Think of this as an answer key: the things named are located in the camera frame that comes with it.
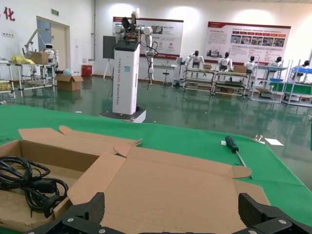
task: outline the yellow bag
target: yellow bag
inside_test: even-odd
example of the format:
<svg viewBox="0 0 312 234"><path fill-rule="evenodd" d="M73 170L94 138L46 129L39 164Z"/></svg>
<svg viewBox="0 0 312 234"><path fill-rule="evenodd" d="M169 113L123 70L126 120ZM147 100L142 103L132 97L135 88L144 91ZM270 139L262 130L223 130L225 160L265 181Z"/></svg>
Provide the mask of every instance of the yellow bag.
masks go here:
<svg viewBox="0 0 312 234"><path fill-rule="evenodd" d="M13 55L11 57L11 61L14 63L19 63L19 64L30 64L30 65L35 65L34 62L32 62L30 59L26 59L23 55Z"/></svg>

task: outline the screwdriver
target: screwdriver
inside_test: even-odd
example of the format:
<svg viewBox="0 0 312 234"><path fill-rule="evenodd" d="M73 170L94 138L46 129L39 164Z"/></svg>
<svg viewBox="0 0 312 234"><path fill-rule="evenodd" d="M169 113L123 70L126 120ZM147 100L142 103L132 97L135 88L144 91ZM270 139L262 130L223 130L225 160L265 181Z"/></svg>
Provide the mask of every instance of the screwdriver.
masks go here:
<svg viewBox="0 0 312 234"><path fill-rule="evenodd" d="M241 155L239 154L239 147L236 145L236 142L235 140L230 137L230 136L227 136L225 137L225 142L226 142L226 146L228 148L230 148L230 150L232 151L232 153L236 153L237 156L239 157L239 160L240 162L244 165L244 167L247 167L244 160L242 159Z"/></svg>

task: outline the white paper card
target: white paper card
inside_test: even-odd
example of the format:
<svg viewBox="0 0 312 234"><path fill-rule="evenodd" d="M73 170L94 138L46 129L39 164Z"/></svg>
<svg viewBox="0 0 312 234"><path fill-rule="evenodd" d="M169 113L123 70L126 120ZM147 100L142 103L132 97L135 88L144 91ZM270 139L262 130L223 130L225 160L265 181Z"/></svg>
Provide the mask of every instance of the white paper card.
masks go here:
<svg viewBox="0 0 312 234"><path fill-rule="evenodd" d="M279 146L284 146L281 142L279 142L276 139L270 139L270 138L265 138L267 142L269 142L271 145L279 145Z"/></svg>

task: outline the metal rack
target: metal rack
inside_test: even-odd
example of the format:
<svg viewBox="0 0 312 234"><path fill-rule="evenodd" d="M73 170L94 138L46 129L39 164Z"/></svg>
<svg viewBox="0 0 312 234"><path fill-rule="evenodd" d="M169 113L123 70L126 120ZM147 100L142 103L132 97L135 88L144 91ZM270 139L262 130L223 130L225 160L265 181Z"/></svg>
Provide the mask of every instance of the metal rack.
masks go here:
<svg viewBox="0 0 312 234"><path fill-rule="evenodd" d="M0 80L0 83L11 83L11 89L10 90L0 91L0 94L13 93L13 97L16 98L15 90L14 90L14 83L13 83L11 64L9 64L9 63L0 63L0 66L7 66L9 68L9 73L10 73L10 80Z"/></svg>
<svg viewBox="0 0 312 234"><path fill-rule="evenodd" d="M219 81L219 79L215 80L214 81L214 89L213 89L214 94L228 94L228 95L234 95L234 96L243 96L243 98L245 98L244 96L246 93L248 81L246 82L246 85L244 83L245 83L245 79L249 77L248 74L216 71L215 77L216 76L218 76L218 77L220 77L220 76L241 77L241 78L243 78L243 80L241 82ZM216 87L228 88L228 89L238 90L241 92L237 93L237 94L236 93L224 93L222 91L215 91Z"/></svg>
<svg viewBox="0 0 312 234"><path fill-rule="evenodd" d="M288 74L287 81L286 81L286 86L284 88L284 93L285 93L285 100L282 102L287 104L287 105L296 105L296 106L305 106L305 107L312 107L312 92L310 94L303 94L303 93L297 93L294 92L295 86L305 86L305 87L310 87L312 90L312 83L308 84L305 83L306 81L304 80L303 82L295 82L295 78L298 77L298 73L302 73L304 75L307 74L312 74L312 69L304 69L300 68L300 63L301 60L299 61L298 65L294 68L291 68L291 71ZM290 92L286 91L287 84L290 84L292 86L292 89ZM309 102L302 102L302 98L308 98Z"/></svg>
<svg viewBox="0 0 312 234"><path fill-rule="evenodd" d="M273 67L273 66L259 65L259 61L258 61L258 64L256 67L255 78L253 81L253 87L252 87L252 91L251 91L251 95L249 96L249 99L255 100L255 101L262 101L262 102L281 103L283 99L283 95L284 95L284 88L285 88L285 81L281 78L281 73L282 71L288 70L289 66L290 66L290 61L288 62L287 67ZM257 78L258 70L266 70L267 76L265 78ZM261 87L256 88L255 87L256 81L261 81L264 84L264 86L267 82L274 82L273 80L271 80L271 78L269 78L269 73L272 71L277 72L277 77L274 79L280 80L280 81L275 81L277 83L276 91L269 90L266 88L261 88ZM282 92L278 91L280 84L283 85Z"/></svg>
<svg viewBox="0 0 312 234"><path fill-rule="evenodd" d="M212 74L212 79L198 79L198 78L190 78L188 77L189 73L202 73L202 74ZM206 70L206 69L198 69L198 68L186 68L185 76L183 80L183 89L186 90L197 90L213 93L213 85L214 85L214 77L215 71Z"/></svg>
<svg viewBox="0 0 312 234"><path fill-rule="evenodd" d="M41 89L41 88L47 88L47 87L52 87L53 91L55 91L55 72L54 72L54 65L44 65L44 64L36 64L36 65L30 65L30 64L14 64L18 68L19 72L19 90L20 94L23 97L23 90L29 90L29 89ZM22 69L23 68L28 68L30 69L31 75L23 75L22 74ZM40 68L40 76L36 75L35 72L35 67ZM51 68L52 71L52 76L46 76L46 71L47 68Z"/></svg>
<svg viewBox="0 0 312 234"><path fill-rule="evenodd" d="M199 79L199 78L190 78L188 77L189 73L202 73L202 74L211 74L213 75L212 79ZM216 80L216 77L219 76L231 76L231 77L241 77L242 82L232 82L232 81L219 81ZM186 90L196 90L196 91L204 91L210 92L211 95L217 94L227 94L227 95L235 95L235 96L243 96L246 92L247 84L245 85L245 79L249 78L248 74L243 73L234 73L234 72L223 72L223 71L214 71L214 70L205 70L198 68L187 68L183 81L183 89ZM222 91L216 91L215 88L228 88L233 90L241 90L241 93L224 93Z"/></svg>

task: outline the screwdriver shaft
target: screwdriver shaft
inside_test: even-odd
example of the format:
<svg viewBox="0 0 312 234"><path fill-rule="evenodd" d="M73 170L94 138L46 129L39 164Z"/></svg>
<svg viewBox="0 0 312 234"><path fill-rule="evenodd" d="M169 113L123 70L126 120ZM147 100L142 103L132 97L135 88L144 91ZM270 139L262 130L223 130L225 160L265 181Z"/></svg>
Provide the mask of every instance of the screwdriver shaft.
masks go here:
<svg viewBox="0 0 312 234"><path fill-rule="evenodd" d="M237 156L239 157L240 162L244 165L244 167L247 167L244 160L242 159L241 155L239 154L238 151L236 151Z"/></svg>

